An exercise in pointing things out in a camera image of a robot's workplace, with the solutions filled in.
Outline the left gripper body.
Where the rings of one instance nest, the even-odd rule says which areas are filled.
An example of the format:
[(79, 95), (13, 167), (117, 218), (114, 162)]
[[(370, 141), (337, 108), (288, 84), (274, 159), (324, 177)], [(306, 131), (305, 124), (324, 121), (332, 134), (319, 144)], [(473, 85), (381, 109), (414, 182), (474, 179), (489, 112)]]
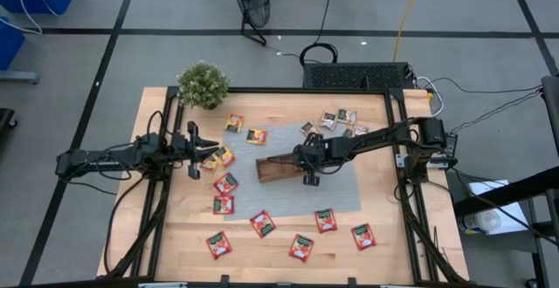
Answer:
[(187, 123), (187, 131), (189, 138), (185, 138), (183, 134), (173, 135), (173, 158), (174, 162), (189, 161), (188, 176), (192, 179), (199, 179), (200, 171), (197, 167), (199, 158), (196, 143), (198, 127), (194, 121)]

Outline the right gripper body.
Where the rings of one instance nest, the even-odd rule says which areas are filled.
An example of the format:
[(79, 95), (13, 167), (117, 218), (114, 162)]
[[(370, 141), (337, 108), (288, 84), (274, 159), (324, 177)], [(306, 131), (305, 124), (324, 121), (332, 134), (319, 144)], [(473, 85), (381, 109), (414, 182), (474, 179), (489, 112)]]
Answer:
[(303, 184), (318, 186), (321, 175), (332, 175), (334, 160), (331, 156), (333, 138), (324, 139), (321, 134), (310, 134), (302, 144), (293, 148), (293, 164), (304, 171)]

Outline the wooden tea organizer box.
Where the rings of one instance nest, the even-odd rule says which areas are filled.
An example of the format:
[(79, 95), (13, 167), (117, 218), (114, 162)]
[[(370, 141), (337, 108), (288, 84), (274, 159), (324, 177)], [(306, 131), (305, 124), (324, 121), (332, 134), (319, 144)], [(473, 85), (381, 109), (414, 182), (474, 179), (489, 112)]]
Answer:
[(276, 182), (304, 175), (304, 170), (298, 166), (275, 164), (267, 161), (266, 158), (255, 161), (260, 183)]

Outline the red strawberry tea packet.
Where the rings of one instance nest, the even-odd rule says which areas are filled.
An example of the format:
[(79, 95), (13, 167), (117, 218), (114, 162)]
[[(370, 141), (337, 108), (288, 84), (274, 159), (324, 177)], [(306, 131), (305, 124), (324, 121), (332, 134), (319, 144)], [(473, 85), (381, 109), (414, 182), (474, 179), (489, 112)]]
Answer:
[(289, 250), (289, 256), (305, 263), (314, 247), (314, 241), (301, 234), (296, 234)]
[(212, 212), (214, 215), (230, 215), (233, 214), (234, 196), (233, 195), (215, 195), (213, 198)]
[(376, 246), (376, 239), (368, 223), (355, 226), (351, 229), (358, 250), (365, 250)]
[(266, 210), (262, 210), (250, 219), (252, 227), (255, 229), (259, 238), (264, 238), (276, 229), (276, 224)]
[(317, 210), (314, 212), (314, 217), (320, 233), (337, 230), (335, 214), (332, 209)]
[(221, 256), (232, 252), (231, 244), (223, 231), (206, 239), (206, 244), (214, 260), (218, 260)]
[(230, 173), (225, 173), (222, 177), (217, 179), (213, 186), (220, 195), (228, 195), (238, 187), (237, 179)]

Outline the grey woven placemat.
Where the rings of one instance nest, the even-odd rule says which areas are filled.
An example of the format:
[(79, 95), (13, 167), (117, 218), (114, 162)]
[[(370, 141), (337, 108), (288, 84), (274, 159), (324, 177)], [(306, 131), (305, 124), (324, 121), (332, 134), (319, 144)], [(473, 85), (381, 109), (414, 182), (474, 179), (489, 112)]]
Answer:
[(303, 216), (316, 210), (358, 211), (361, 201), (358, 180), (351, 162), (333, 175), (321, 175), (320, 185), (308, 186), (300, 176), (275, 182), (261, 183), (256, 160), (276, 154), (287, 154), (305, 140), (299, 125), (268, 127), (266, 144), (245, 141), (248, 129), (241, 134), (224, 134), (224, 144), (235, 154), (236, 160), (227, 168), (238, 181), (232, 191), (235, 211), (227, 221), (250, 219), (265, 210), (272, 217)]

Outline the green potted plant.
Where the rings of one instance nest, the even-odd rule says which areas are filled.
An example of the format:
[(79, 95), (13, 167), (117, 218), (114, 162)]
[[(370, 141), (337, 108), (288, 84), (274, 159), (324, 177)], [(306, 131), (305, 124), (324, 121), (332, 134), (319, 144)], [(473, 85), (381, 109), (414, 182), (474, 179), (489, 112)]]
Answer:
[(228, 95), (229, 78), (216, 65), (199, 60), (176, 76), (179, 100), (185, 106), (213, 110)]

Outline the black computer tower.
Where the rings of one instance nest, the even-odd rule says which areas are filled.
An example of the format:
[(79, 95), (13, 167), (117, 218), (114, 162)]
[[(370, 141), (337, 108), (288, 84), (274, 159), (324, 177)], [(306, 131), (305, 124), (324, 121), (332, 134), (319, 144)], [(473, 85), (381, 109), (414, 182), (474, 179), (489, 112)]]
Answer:
[(416, 75), (406, 62), (304, 65), (305, 88), (388, 90), (411, 89)]

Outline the black power box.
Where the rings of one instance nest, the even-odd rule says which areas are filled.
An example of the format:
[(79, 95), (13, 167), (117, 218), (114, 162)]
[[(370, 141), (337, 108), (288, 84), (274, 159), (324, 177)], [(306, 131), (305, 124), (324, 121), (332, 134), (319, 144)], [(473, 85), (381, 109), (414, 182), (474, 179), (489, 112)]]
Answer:
[(458, 136), (453, 133), (446, 133), (445, 139), (446, 139), (446, 145), (442, 149), (441, 154), (446, 160), (450, 160), (455, 157)]

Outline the white round can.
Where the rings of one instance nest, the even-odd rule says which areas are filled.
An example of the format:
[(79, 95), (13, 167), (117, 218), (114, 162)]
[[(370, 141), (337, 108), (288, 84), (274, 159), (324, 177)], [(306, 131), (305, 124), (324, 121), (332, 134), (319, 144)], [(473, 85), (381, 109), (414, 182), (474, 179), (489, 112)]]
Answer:
[(499, 214), (493, 210), (481, 211), (476, 214), (460, 216), (457, 224), (462, 232), (467, 235), (484, 233), (498, 230), (502, 221)]

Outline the black caster foot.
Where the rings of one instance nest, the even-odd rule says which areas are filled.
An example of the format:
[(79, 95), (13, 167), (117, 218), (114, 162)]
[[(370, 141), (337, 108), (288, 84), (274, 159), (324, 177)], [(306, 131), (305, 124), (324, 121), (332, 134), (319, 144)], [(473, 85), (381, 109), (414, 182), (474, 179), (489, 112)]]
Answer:
[(17, 126), (15, 111), (9, 108), (0, 108), (0, 133), (11, 130)]

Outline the black metal stand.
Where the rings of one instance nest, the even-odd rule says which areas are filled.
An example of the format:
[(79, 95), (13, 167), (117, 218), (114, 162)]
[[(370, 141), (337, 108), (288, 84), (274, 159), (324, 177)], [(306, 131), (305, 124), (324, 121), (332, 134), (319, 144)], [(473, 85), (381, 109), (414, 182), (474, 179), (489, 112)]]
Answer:
[[(542, 99), (548, 112), (549, 124), (559, 156), (559, 73), (542, 78)], [(526, 227), (535, 238), (536, 250), (532, 254), (532, 259), (538, 288), (549, 288), (548, 274), (540, 249), (541, 241), (546, 240), (559, 250), (559, 166), (485, 194), (470, 196), (456, 203), (455, 213), (460, 216), (476, 214), (540, 195), (546, 197), (550, 219), (546, 222), (531, 223)]]

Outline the white cardboard box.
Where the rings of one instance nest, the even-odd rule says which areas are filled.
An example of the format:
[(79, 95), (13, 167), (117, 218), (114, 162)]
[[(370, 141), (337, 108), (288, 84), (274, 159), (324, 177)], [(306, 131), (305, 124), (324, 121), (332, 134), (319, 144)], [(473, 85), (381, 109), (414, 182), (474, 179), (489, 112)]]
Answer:
[[(486, 181), (486, 182), (471, 182), (467, 186), (474, 195), (482, 195), (493, 189), (498, 189), (509, 184), (508, 180), (498, 180), (497, 182)], [(487, 236), (494, 236), (505, 233), (527, 231), (528, 228), (525, 224), (528, 223), (521, 206), (518, 202), (502, 206), (495, 210), (502, 221), (501, 227), (498, 230), (488, 232)]]

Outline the small blue bin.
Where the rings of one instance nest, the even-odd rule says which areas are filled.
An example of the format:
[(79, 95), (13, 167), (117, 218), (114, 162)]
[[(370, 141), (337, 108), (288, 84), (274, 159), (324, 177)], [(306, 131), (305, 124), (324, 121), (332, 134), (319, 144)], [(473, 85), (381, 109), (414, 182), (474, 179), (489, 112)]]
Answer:
[(7, 25), (7, 22), (7, 17), (0, 16), (0, 71), (9, 68), (24, 43), (23, 32)]

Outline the silver mounting bracket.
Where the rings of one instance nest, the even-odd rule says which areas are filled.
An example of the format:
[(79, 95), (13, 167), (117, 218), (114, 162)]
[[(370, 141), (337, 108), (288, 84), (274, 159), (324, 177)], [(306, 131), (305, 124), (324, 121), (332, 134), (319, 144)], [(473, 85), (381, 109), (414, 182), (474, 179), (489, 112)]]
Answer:
[[(396, 154), (395, 159), (398, 168), (404, 168), (406, 158), (407, 158), (407, 154)], [(434, 154), (431, 157), (431, 159), (426, 163), (426, 167), (447, 169), (453, 167), (457, 163), (458, 160), (455, 157), (442, 155), (442, 154)]]

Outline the grey metal base plate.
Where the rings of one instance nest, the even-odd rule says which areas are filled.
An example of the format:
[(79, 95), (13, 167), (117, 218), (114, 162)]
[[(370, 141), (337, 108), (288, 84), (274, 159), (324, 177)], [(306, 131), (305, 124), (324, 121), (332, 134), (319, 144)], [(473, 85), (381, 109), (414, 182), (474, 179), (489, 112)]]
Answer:
[(23, 82), (36, 85), (40, 82), (35, 72), (0, 71), (0, 81)]

